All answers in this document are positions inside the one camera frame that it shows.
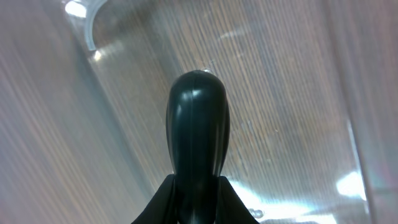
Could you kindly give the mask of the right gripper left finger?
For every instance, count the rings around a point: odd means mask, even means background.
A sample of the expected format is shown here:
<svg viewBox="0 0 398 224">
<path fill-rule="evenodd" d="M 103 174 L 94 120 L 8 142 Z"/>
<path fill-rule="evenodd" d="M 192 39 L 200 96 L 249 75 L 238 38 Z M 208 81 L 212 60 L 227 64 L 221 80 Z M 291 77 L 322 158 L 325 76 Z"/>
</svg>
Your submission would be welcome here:
<svg viewBox="0 0 398 224">
<path fill-rule="evenodd" d="M 177 224 L 174 175 L 168 175 L 132 224 Z"/>
</svg>

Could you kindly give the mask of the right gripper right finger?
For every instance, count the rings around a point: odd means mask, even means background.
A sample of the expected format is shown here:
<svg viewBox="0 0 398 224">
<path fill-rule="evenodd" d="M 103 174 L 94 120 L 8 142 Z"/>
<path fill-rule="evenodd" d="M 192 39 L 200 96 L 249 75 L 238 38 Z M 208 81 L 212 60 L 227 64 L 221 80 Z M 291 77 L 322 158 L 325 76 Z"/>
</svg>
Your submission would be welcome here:
<svg viewBox="0 0 398 224">
<path fill-rule="evenodd" d="M 258 224 L 228 179 L 220 176 L 218 180 L 216 224 Z"/>
</svg>

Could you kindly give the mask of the black red screwdriver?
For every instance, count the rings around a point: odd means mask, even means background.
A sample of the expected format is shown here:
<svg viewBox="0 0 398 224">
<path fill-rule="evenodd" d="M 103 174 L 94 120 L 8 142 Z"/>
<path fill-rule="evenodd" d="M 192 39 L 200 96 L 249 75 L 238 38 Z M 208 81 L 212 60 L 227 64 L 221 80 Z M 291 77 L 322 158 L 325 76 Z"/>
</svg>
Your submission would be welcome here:
<svg viewBox="0 0 398 224">
<path fill-rule="evenodd" d="M 170 89 L 165 128 L 178 222 L 213 223 L 229 141 L 229 106 L 222 82 L 202 70 L 178 77 Z"/>
</svg>

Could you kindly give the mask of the clear plastic container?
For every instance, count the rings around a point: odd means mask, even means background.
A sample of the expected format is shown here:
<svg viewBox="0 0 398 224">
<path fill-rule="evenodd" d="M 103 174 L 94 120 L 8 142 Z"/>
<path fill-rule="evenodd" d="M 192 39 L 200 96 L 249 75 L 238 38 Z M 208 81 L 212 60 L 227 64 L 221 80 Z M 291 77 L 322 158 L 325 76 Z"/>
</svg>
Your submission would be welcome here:
<svg viewBox="0 0 398 224">
<path fill-rule="evenodd" d="M 131 223 L 192 70 L 258 222 L 397 222 L 396 1 L 2 1 L 1 222 Z"/>
</svg>

